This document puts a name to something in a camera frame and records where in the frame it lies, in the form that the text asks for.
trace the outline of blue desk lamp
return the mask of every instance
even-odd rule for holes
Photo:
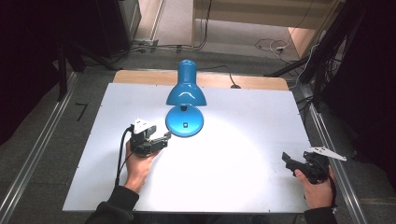
[[[206,98],[197,86],[197,66],[191,60],[178,64],[177,84],[169,93],[167,105],[174,107],[166,115],[166,127],[174,134],[189,137],[201,131],[204,116],[196,107],[206,105]]]

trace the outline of white tabletop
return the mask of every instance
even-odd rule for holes
[[[109,84],[64,203],[92,211],[114,188],[120,139],[136,117],[167,131],[172,86]],[[195,136],[172,136],[154,160],[136,211],[301,213],[303,188],[282,152],[304,161],[310,147],[290,91],[203,88],[205,124]],[[120,183],[126,178],[121,173]]]

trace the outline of hand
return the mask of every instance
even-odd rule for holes
[[[160,153],[157,151],[145,157],[138,156],[131,152],[131,144],[128,141],[126,143],[126,154],[125,158],[129,159],[126,161],[126,168],[128,171],[128,177],[125,181],[124,187],[130,190],[133,190],[136,193],[139,193],[142,189],[143,185],[146,182],[146,177],[149,174],[149,170],[151,168],[152,160]]]
[[[304,187],[306,203],[310,209],[332,206],[332,186],[329,178],[323,183],[313,185],[300,170],[295,170],[294,173]],[[329,173],[335,181],[331,166],[329,166]]]

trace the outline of metal rail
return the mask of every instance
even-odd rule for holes
[[[302,85],[302,91],[304,97],[308,97],[312,95],[312,91],[309,88],[309,84]],[[313,105],[309,108],[312,119],[315,122],[315,125],[318,129],[318,134],[323,143],[323,146],[328,149],[337,152],[334,144],[332,143],[332,139],[330,138],[329,132],[324,124],[323,117],[321,114],[317,112]],[[361,209],[361,204],[359,202],[358,197],[356,196],[355,190],[352,187],[349,178],[347,177],[347,172],[344,168],[344,165],[341,161],[330,159],[331,166],[337,176],[338,186],[344,196],[344,200],[346,202],[346,206],[349,210],[349,214],[352,217],[353,223],[355,224],[365,224],[368,223],[363,210]]]
[[[58,121],[60,120],[69,100],[73,94],[75,89],[75,84],[78,81],[78,74],[73,72],[68,80],[68,86],[70,87],[70,91],[66,94],[64,99],[61,102],[58,102],[54,107],[49,119],[44,126],[43,131],[38,136],[35,145],[33,146],[28,158],[23,164],[20,172],[17,177],[14,179],[12,184],[10,185],[5,199],[1,203],[0,207],[0,223],[7,224],[9,219],[14,212],[15,207],[17,206],[18,201],[20,200],[24,190],[29,183],[30,178],[32,177],[35,168],[37,167],[41,156],[43,155],[47,143],[49,142],[53,131],[55,130]]]

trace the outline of black sleeve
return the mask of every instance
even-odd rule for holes
[[[334,213],[330,207],[310,209],[304,212],[308,224],[337,224]]]
[[[85,224],[126,224],[134,219],[132,211],[139,195],[130,189],[116,186],[107,202],[99,203]]]

